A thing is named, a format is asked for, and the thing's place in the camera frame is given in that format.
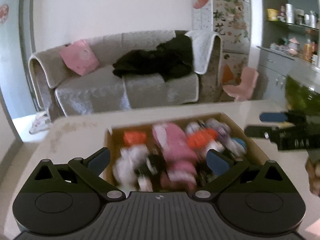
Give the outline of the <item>person's right hand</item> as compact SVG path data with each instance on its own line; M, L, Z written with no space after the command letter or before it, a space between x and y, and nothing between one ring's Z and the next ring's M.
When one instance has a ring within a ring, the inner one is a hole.
M320 195L320 176L319 176L319 162L313 164L308 158L305 164L305 169L308 173L310 192L318 196Z

